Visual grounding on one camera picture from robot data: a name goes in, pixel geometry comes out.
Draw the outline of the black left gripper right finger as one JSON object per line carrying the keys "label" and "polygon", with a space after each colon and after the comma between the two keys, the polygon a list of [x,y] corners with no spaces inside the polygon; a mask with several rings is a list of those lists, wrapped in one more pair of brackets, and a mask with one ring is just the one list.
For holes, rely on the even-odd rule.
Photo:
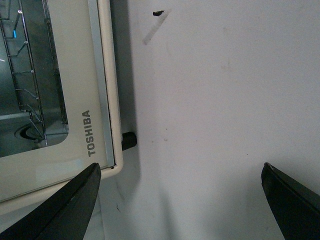
{"label": "black left gripper right finger", "polygon": [[286,240],[320,238],[320,196],[270,163],[264,163],[261,185]]}

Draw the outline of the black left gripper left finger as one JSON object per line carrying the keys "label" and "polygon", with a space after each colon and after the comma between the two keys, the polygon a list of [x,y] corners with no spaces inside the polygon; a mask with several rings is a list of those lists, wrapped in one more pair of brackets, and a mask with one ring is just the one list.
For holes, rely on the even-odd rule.
{"label": "black left gripper left finger", "polygon": [[82,240],[101,182],[92,163],[37,208],[0,233],[2,240]]}

